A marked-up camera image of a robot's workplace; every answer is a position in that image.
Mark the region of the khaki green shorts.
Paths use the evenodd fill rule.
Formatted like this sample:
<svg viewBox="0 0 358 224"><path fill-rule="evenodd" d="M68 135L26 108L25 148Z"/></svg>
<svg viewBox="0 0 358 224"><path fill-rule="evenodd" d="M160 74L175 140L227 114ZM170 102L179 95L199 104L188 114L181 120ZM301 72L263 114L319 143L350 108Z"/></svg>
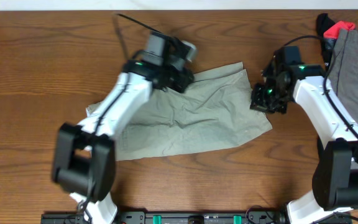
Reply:
<svg viewBox="0 0 358 224"><path fill-rule="evenodd" d="M116 141L119 161L241 146L270 131L250 109L252 88L241 62L195 75L184 93L154 90Z"/></svg>

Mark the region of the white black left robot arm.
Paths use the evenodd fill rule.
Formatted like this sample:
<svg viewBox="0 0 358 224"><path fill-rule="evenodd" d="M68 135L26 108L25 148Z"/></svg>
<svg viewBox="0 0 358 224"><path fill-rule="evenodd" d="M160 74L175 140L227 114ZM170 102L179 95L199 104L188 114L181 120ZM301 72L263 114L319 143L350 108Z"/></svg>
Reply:
<svg viewBox="0 0 358 224"><path fill-rule="evenodd" d="M117 83L99 106L78 124L61 125L51 178L77 205L75 212L43 214L42 223L114 222L117 207L110 190L116 141L154 90L185 92L194 80L186 64L196 53L195 45L152 31L146 48L127 59Z"/></svg>

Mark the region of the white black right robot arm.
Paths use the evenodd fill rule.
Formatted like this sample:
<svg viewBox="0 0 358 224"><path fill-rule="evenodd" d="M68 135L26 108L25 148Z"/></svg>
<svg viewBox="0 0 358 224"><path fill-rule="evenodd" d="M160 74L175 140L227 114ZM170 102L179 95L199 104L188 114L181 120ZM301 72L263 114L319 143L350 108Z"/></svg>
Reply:
<svg viewBox="0 0 358 224"><path fill-rule="evenodd" d="M252 90L250 108L286 113L301 106L318 133L319 162L312 189L288 202L275 223L350 223L358 209L358 124L336 96L324 68L301 61L296 46L273 53L262 71L264 83Z"/></svg>

